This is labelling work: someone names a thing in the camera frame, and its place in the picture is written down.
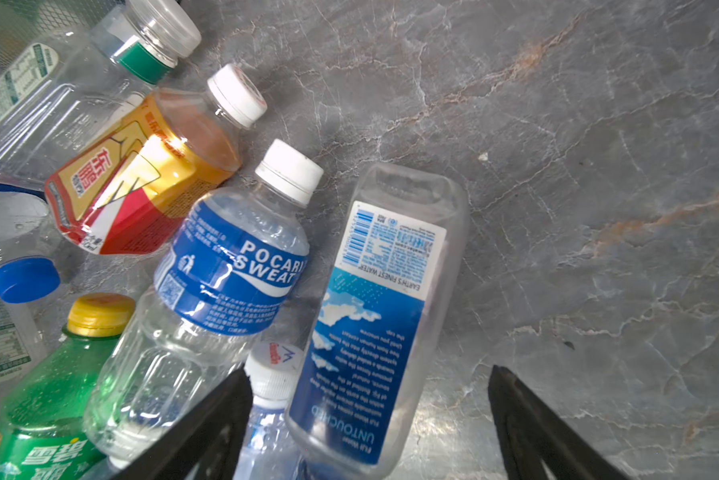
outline red and yellow label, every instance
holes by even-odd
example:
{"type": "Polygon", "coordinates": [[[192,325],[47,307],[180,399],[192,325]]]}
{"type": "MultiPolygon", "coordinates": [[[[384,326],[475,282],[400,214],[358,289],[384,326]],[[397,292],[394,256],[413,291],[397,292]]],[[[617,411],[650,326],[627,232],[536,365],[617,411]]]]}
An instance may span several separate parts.
{"type": "Polygon", "coordinates": [[[202,160],[168,127],[153,95],[44,186],[61,233],[94,254],[149,254],[194,201],[232,172],[202,160]]]}

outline bottle with orange liquid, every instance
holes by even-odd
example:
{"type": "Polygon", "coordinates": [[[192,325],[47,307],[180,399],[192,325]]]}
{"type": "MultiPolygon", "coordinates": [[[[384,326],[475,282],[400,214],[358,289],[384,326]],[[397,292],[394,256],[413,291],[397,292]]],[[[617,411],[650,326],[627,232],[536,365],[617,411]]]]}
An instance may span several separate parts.
{"type": "Polygon", "coordinates": [[[239,167],[266,101],[228,64],[199,93],[157,88],[45,184],[56,225],[93,254],[150,254],[239,167]]]}

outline gray marble surface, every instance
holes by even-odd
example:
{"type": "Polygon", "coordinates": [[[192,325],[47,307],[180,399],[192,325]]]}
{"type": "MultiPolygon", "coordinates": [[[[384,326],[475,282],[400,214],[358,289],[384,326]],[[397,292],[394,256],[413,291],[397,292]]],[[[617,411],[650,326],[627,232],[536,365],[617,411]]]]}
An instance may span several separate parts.
{"type": "MultiPolygon", "coordinates": [[[[486,392],[514,370],[634,478],[719,478],[719,0],[185,0],[201,46],[171,78],[243,66],[274,138],[326,170],[312,262],[267,335],[306,344],[364,164],[469,192],[459,283],[391,478],[505,478],[486,392]]],[[[85,290],[156,263],[92,259],[85,290]]]]}

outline green plastic bottle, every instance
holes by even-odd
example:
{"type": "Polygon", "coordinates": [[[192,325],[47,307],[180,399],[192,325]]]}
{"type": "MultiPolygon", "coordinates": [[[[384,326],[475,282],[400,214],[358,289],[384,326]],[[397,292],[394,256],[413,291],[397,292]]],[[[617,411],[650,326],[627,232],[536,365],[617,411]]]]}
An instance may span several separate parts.
{"type": "Polygon", "coordinates": [[[82,429],[87,399],[135,301],[91,293],[74,302],[66,340],[5,398],[0,480],[73,480],[104,458],[82,429]]]}

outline mesh netting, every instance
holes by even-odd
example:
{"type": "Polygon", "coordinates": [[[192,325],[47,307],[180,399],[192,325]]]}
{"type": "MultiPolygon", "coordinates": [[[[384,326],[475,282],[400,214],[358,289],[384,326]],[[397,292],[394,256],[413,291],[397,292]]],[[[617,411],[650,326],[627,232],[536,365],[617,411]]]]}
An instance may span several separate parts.
{"type": "Polygon", "coordinates": [[[92,27],[124,0],[0,0],[0,67],[39,34],[82,24],[92,27]]]}

